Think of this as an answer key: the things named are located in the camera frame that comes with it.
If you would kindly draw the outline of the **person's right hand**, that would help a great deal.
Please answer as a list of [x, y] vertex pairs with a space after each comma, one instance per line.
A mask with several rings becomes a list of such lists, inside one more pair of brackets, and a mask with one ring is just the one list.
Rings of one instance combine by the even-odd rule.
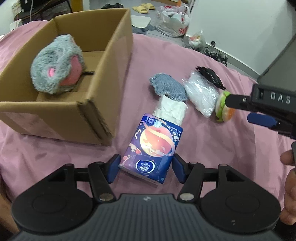
[[286, 225], [293, 225], [296, 221], [296, 201], [295, 201], [295, 163], [292, 150], [281, 154], [280, 161], [285, 165], [291, 165], [294, 168], [290, 170], [285, 181], [284, 208], [280, 214], [280, 220]]

